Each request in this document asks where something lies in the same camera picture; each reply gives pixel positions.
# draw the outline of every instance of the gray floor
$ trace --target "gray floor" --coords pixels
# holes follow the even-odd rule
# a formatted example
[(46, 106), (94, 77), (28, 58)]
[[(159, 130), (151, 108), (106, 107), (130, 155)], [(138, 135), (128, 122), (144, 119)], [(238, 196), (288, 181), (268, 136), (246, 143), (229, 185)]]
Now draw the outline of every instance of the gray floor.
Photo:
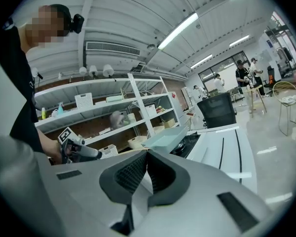
[[(289, 135), (278, 128), (280, 103), (272, 96), (264, 98), (267, 113), (260, 99), (255, 99), (254, 117), (245, 101), (234, 103), (237, 123), (246, 131), (253, 150), (258, 179), (258, 195), (271, 209), (280, 208), (296, 194), (296, 125), (289, 123)], [(296, 105), (292, 106), (296, 122)], [(286, 108), (282, 108), (280, 125), (287, 129)]]

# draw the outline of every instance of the plastic bottle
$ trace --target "plastic bottle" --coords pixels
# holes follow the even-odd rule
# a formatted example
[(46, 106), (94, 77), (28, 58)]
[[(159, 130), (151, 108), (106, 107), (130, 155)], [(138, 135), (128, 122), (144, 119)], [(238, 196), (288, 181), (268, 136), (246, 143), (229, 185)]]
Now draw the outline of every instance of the plastic bottle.
[(249, 84), (250, 84), (250, 88), (253, 89), (254, 87), (253, 87), (253, 83), (251, 80), (249, 80)]
[(41, 119), (45, 119), (46, 118), (46, 110), (45, 110), (45, 108), (43, 107), (42, 109), (41, 109)]
[(58, 115), (61, 113), (64, 113), (64, 109), (62, 106), (64, 106), (64, 104), (63, 104), (63, 102), (60, 102), (59, 106), (58, 106)]

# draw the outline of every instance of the standing person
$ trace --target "standing person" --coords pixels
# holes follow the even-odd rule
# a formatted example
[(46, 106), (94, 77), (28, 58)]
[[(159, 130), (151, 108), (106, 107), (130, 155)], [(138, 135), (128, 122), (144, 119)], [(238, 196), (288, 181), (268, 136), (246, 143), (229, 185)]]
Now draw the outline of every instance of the standing person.
[(198, 98), (202, 98), (203, 100), (207, 98), (206, 90), (202, 87), (194, 85), (194, 89), (198, 89), (200, 96)]
[[(262, 70), (257, 70), (257, 68), (256, 68), (256, 63), (257, 63), (256, 58), (252, 58), (252, 59), (251, 59), (251, 66), (250, 66), (250, 69), (253, 71), (253, 74), (254, 74), (255, 80), (256, 80), (256, 82), (257, 82), (257, 85), (262, 85), (262, 86), (263, 86), (263, 84), (262, 84), (262, 79), (261, 79), (261, 74), (263, 73), (263, 71), (262, 71)], [(261, 87), (261, 88), (259, 89), (259, 92), (260, 92), (260, 95), (261, 95), (262, 97), (268, 97), (268, 95), (265, 94), (265, 92), (264, 92), (264, 88), (263, 88), (263, 87)]]
[(249, 113), (252, 113), (252, 110), (255, 110), (252, 106), (252, 98), (251, 94), (247, 92), (247, 85), (249, 85), (250, 76), (249, 71), (243, 67), (243, 62), (241, 60), (237, 61), (237, 70), (236, 70), (236, 79), (238, 81), (238, 86), (241, 87), (243, 96), (246, 99), (247, 105), (249, 106)]
[(35, 152), (45, 153), (61, 163), (60, 144), (51, 140), (34, 123), (38, 122), (34, 98), (35, 82), (26, 53), (33, 47), (64, 37), (69, 32), (81, 31), (83, 17), (72, 21), (69, 9), (61, 4), (45, 5), (28, 23), (16, 27), (10, 18), (0, 30), (0, 64), (14, 86), (25, 97), (26, 103), (11, 129), (10, 136), (30, 145)]
[(214, 85), (216, 89), (218, 90), (218, 93), (225, 93), (227, 92), (225, 88), (223, 87), (225, 85), (225, 80), (221, 79), (220, 74), (215, 75)]

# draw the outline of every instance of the air conditioner vent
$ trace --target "air conditioner vent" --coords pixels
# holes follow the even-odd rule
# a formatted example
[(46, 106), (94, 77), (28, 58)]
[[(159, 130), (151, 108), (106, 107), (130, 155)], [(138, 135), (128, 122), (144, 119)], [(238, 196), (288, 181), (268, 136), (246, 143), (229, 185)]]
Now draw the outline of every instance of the air conditioner vent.
[(107, 42), (97, 42), (97, 41), (87, 41), (86, 51), (106, 51), (106, 52), (118, 52), (130, 55), (140, 56), (140, 50), (120, 44), (107, 43)]

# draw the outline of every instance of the fluorescent light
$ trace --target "fluorescent light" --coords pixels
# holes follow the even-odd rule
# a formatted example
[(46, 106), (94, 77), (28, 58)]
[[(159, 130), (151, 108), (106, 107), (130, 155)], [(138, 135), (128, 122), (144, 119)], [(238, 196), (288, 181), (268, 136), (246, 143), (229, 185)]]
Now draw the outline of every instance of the fluorescent light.
[(239, 40), (237, 40), (237, 41), (231, 43), (231, 44), (229, 45), (229, 47), (231, 47), (231, 46), (233, 46), (233, 45), (236, 45), (237, 43), (239, 43), (239, 42), (241, 42), (241, 41), (247, 39), (249, 36), (250, 36), (250, 35), (247, 35), (247, 36), (245, 36), (245, 37), (243, 37), (243, 38), (241, 38), (241, 39), (239, 39)]
[(169, 35), (166, 37), (158, 46), (160, 50), (169, 44), (180, 32), (182, 32), (186, 27), (192, 24), (196, 19), (198, 19), (197, 13), (193, 13), (187, 19), (185, 19), (181, 24), (179, 24)]
[(231, 64), (225, 66), (224, 69), (230, 67), (231, 65), (234, 65), (234, 63), (231, 63)]
[(210, 77), (210, 76), (213, 76), (215, 73), (216, 73), (216, 72), (214, 72), (214, 73), (211, 73), (210, 75), (208, 75), (208, 76), (205, 76), (203, 79), (205, 79), (205, 78), (207, 78), (207, 77)]
[(210, 54), (209, 56), (207, 56), (207, 57), (204, 58), (203, 60), (201, 60), (201, 61), (199, 61), (198, 63), (194, 64), (194, 65), (191, 67), (191, 69), (195, 68), (197, 65), (201, 64), (203, 61), (206, 61), (207, 59), (212, 58), (212, 57), (213, 57), (213, 55)]

